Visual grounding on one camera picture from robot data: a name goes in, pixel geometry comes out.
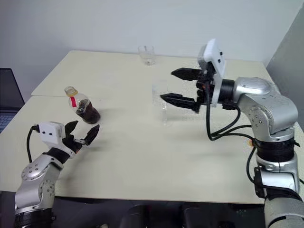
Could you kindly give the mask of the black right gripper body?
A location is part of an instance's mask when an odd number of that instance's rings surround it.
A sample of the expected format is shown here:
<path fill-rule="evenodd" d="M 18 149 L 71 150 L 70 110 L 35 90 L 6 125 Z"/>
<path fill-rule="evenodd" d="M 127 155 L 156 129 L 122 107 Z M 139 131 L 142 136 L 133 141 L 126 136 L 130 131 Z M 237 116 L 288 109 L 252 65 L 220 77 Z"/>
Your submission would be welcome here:
<path fill-rule="evenodd" d="M 210 83 L 213 80 L 215 74 L 214 66 L 211 62 L 208 62 L 204 70 L 200 70 L 198 79 L 196 82 L 197 87 L 197 100 L 194 105 L 194 112 L 200 111 L 200 106 L 210 106 Z"/>

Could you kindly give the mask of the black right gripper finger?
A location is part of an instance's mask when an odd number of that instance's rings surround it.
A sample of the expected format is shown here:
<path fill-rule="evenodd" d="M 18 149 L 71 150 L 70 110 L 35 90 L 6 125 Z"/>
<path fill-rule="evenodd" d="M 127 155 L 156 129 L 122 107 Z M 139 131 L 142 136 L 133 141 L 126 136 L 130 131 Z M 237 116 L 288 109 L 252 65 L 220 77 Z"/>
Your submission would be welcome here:
<path fill-rule="evenodd" d="M 191 110 L 195 108 L 196 104 L 193 98 L 184 97 L 180 94 L 168 93 L 160 95 L 160 98 L 173 106 Z"/>
<path fill-rule="evenodd" d="M 201 70 L 182 67 L 172 71 L 171 74 L 185 81 L 197 81 L 199 76 L 201 75 Z"/>

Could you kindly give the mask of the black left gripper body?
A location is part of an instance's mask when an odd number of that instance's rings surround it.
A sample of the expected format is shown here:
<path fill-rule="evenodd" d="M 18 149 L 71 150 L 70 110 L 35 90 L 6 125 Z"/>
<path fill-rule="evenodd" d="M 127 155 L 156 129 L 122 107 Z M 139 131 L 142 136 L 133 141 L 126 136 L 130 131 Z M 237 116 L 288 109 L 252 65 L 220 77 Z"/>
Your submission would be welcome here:
<path fill-rule="evenodd" d="M 74 135 L 71 134 L 63 138 L 62 143 L 64 145 L 63 151 L 68 155 L 76 155 L 83 146 L 81 143 L 76 142 Z"/>

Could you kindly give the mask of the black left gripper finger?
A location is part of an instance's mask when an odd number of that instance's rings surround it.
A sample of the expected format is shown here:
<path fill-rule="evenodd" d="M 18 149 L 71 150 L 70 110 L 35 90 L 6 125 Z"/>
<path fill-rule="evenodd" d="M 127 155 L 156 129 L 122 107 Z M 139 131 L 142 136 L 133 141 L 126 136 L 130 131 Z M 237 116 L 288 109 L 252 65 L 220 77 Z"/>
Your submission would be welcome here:
<path fill-rule="evenodd" d="M 71 121 L 71 122 L 68 122 L 67 124 L 65 124 L 65 135 L 66 135 L 66 138 L 68 137 L 74 137 L 74 135 L 72 134 L 72 132 L 74 131 L 74 129 L 76 128 L 78 124 L 78 121 Z"/>
<path fill-rule="evenodd" d="M 87 133 L 84 139 L 74 139 L 74 142 L 79 143 L 81 145 L 89 146 L 98 135 L 99 130 L 100 130 L 100 125 L 98 124 L 89 130 L 89 132 Z"/>

